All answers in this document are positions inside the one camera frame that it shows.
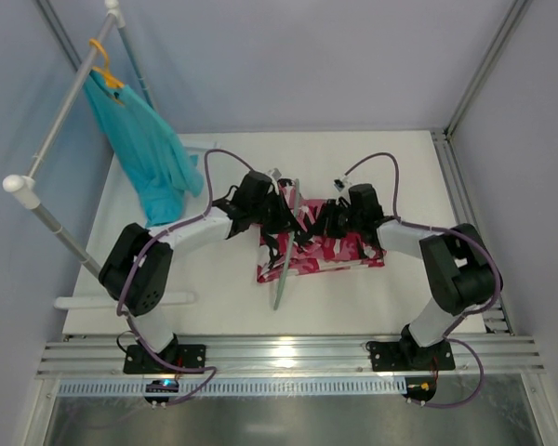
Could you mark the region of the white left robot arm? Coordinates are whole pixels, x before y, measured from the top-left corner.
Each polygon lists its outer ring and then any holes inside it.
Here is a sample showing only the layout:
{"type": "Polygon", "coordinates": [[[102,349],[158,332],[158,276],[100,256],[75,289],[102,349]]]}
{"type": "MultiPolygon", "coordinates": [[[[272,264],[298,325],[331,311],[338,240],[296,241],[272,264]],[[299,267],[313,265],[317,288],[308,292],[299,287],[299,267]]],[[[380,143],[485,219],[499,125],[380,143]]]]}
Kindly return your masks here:
{"type": "Polygon", "coordinates": [[[237,189],[210,202],[200,216],[154,233],[137,223],[122,230],[101,268],[99,283],[117,302],[116,312],[126,318],[143,348],[162,359],[177,344],[160,308],[174,255],[229,240],[252,226],[272,235],[299,230],[286,186],[287,180],[276,171],[250,171],[237,189]]]}

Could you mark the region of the pink camouflage trousers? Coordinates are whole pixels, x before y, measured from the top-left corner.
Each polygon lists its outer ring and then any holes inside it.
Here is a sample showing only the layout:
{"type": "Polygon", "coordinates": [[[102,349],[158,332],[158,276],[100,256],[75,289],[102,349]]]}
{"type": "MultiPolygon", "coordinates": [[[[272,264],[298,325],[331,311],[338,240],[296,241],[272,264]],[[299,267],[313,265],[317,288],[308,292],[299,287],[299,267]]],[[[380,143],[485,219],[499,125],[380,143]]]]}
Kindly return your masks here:
{"type": "Polygon", "coordinates": [[[303,232],[287,249],[287,233],[259,233],[256,281],[269,283],[289,276],[315,274],[355,268],[382,268],[384,251],[366,243],[359,233],[346,231],[337,238],[328,234],[328,212],[342,207],[334,200],[306,199],[295,189],[295,181],[279,180],[288,209],[296,211],[303,232]]]}

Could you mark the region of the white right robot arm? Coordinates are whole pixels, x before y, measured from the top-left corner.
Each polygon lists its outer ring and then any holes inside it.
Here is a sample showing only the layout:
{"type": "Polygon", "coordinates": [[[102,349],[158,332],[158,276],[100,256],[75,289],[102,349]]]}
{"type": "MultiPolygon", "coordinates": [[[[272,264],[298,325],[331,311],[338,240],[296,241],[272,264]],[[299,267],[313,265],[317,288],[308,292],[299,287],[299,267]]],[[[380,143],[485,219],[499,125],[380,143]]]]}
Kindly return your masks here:
{"type": "Polygon", "coordinates": [[[397,348],[410,368],[426,366],[463,319],[498,299],[503,280],[492,256],[471,224],[437,229],[405,222],[384,214],[372,185],[337,179],[335,187],[340,196],[328,203],[327,235],[355,234],[381,256],[396,252],[423,262],[431,299],[403,328],[397,348]]]}

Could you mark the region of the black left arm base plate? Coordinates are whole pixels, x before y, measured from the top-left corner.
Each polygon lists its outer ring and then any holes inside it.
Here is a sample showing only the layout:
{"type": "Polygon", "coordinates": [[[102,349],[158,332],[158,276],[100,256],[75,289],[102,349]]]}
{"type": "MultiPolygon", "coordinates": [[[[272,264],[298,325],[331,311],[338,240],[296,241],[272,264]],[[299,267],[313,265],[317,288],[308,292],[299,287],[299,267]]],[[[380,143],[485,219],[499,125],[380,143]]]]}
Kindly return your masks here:
{"type": "Polygon", "coordinates": [[[166,348],[157,361],[142,345],[126,349],[124,374],[202,374],[206,367],[206,345],[179,344],[166,348]]]}

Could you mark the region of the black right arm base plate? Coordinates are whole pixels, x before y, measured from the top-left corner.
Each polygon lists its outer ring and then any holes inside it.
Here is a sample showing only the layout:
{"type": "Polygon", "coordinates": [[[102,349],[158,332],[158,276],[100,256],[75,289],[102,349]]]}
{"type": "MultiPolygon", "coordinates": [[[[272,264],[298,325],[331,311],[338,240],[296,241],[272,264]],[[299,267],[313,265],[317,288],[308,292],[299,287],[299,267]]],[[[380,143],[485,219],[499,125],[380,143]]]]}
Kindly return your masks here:
{"type": "Polygon", "coordinates": [[[427,347],[418,347],[411,339],[392,342],[368,341],[365,348],[369,353],[374,372],[429,372],[453,371],[456,369],[451,344],[445,340],[427,347]]]}

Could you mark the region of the clear green hanger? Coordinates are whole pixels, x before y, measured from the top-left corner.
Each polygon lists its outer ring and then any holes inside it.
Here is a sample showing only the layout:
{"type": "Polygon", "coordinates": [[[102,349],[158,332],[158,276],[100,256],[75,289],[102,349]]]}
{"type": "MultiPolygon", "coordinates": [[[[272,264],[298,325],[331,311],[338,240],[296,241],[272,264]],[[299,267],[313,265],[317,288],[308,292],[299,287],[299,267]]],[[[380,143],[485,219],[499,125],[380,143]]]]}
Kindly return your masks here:
{"type": "MultiPolygon", "coordinates": [[[[292,209],[292,214],[294,218],[297,218],[298,212],[299,212],[299,202],[300,202],[300,182],[299,179],[296,178],[294,180],[294,186],[293,186],[293,191],[294,191],[294,202],[293,202],[293,209],[292,209]]],[[[273,305],[272,305],[272,310],[273,311],[277,311],[280,307],[280,303],[283,297],[283,293],[285,290],[285,286],[286,286],[286,279],[288,277],[288,272],[289,272],[289,263],[290,263],[290,257],[292,254],[292,250],[294,247],[294,242],[295,242],[295,235],[296,233],[294,231],[289,233],[288,236],[288,240],[287,240],[287,244],[286,244],[286,255],[285,255],[285,261],[282,267],[282,271],[281,271],[281,275],[279,277],[278,283],[277,283],[277,289],[276,289],[276,294],[275,294],[275,298],[273,300],[273,305]]]]}

